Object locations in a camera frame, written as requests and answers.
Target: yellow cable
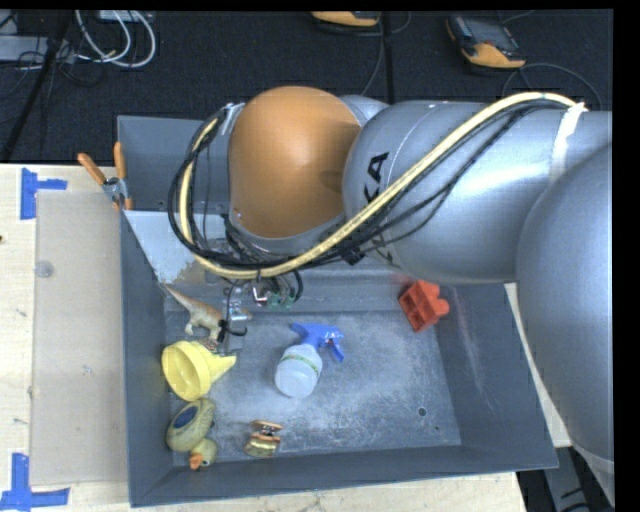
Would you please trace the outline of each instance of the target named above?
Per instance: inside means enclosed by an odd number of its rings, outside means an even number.
[[[262,277],[274,277],[281,274],[292,272],[293,270],[301,267],[302,265],[314,260],[318,256],[321,256],[327,252],[331,247],[344,240],[353,231],[356,230],[361,224],[367,221],[374,213],[393,199],[404,187],[416,179],[422,172],[425,171],[430,165],[432,165],[438,158],[440,158],[449,148],[455,145],[456,142],[461,140],[464,136],[477,128],[487,119],[490,119],[494,115],[498,114],[502,110],[505,110],[518,103],[525,103],[535,100],[548,100],[560,103],[567,107],[572,107],[576,104],[573,100],[566,98],[555,93],[545,92],[524,92],[520,94],[514,94],[501,100],[492,103],[485,107],[480,112],[472,116],[470,119],[462,123],[449,135],[447,135],[435,148],[427,153],[420,161],[415,163],[404,174],[396,179],[384,192],[378,195],[371,203],[365,208],[360,210],[354,217],[340,227],[335,233],[333,233],[326,240],[318,243],[315,247],[312,247],[307,252],[279,265],[263,268],[260,273],[257,270],[233,270],[217,265],[197,254],[194,257],[199,261],[206,269],[210,270],[214,274],[217,274],[227,279],[256,279],[258,275]],[[200,138],[196,141],[194,147],[200,143],[200,141],[206,136],[206,134],[215,126],[216,120],[214,120],[209,127],[207,127]],[[189,181],[191,180],[193,164],[190,164],[185,169],[184,177],[182,179],[182,185],[180,189],[180,198],[178,203],[180,221],[182,226],[182,232],[187,240],[193,242],[191,236],[191,228],[187,221],[187,191]]]

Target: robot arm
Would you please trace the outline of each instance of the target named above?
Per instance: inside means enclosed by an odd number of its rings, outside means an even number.
[[[254,280],[370,255],[439,284],[517,282],[545,385],[612,482],[610,112],[550,93],[387,106],[285,87],[232,130],[227,228],[250,257],[194,242],[188,161],[171,194],[174,230],[206,269]]]

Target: orange handle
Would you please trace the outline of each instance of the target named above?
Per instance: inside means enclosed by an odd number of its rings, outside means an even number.
[[[89,155],[86,153],[78,153],[78,162],[89,172],[98,185],[104,185],[107,178]]]
[[[113,146],[113,161],[116,165],[116,173],[118,178],[123,180],[127,177],[127,168],[124,164],[124,154],[122,153],[122,144],[118,141]]]

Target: blue spray nozzle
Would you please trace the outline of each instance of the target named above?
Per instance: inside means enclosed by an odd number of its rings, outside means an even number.
[[[307,344],[313,346],[318,350],[322,346],[328,346],[333,352],[334,357],[338,362],[344,361],[344,354],[340,348],[338,340],[344,337],[344,334],[332,325],[323,324],[300,324],[294,322],[291,325],[291,329],[302,336],[301,344]]]

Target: blue tape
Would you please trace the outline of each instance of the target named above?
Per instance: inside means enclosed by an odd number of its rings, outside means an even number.
[[[2,491],[0,510],[29,512],[32,507],[66,505],[69,488],[59,491],[31,492],[29,487],[29,457],[22,453],[11,456],[11,490]]]
[[[26,167],[22,168],[22,186],[20,201],[20,219],[33,219],[36,216],[36,192],[38,190],[66,190],[67,182],[58,179],[38,181],[38,174]]]

